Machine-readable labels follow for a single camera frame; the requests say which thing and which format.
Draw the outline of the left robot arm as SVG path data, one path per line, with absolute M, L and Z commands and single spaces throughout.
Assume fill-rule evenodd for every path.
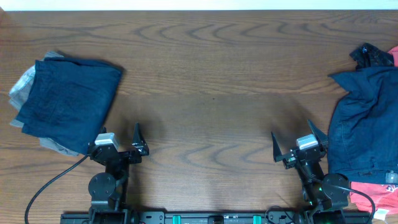
M 91 195 L 89 223 L 139 223 L 137 212 L 126 204 L 129 181 L 129 166 L 142 162 L 149 155 L 149 147 L 142 136 L 139 123 L 134 126 L 132 148 L 118 151 L 119 142 L 114 133 L 103 132 L 88 149 L 88 156 L 105 166 L 105 171 L 96 174 L 88 184 Z

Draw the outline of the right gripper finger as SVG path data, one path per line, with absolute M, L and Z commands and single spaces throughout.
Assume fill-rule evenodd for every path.
M 279 162 L 282 160 L 282 153 L 279 147 L 279 144 L 276 140 L 276 137 L 273 132 L 271 132 L 271 137 L 272 137 L 272 144 L 273 144 L 273 158 L 275 162 Z
M 318 144 L 322 148 L 328 149 L 328 136 L 323 131 L 318 129 L 310 119 L 307 120 L 307 123 L 308 123 L 313 135 L 317 139 Z

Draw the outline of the dark blue denim shorts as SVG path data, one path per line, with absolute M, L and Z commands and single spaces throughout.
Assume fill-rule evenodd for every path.
M 353 182 L 397 183 L 397 68 L 331 76 L 347 91 L 328 131 L 328 168 Z

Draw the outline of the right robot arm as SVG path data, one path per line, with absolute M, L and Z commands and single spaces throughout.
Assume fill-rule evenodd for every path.
M 296 146 L 283 154 L 274 133 L 273 159 L 282 162 L 286 169 L 295 169 L 302 184 L 303 198 L 309 203 L 299 214 L 292 216 L 293 223 L 326 222 L 343 218 L 342 209 L 348 205 L 349 180 L 341 174 L 325 174 L 320 162 L 326 156 L 328 137 L 311 121 L 311 134 L 298 138 Z

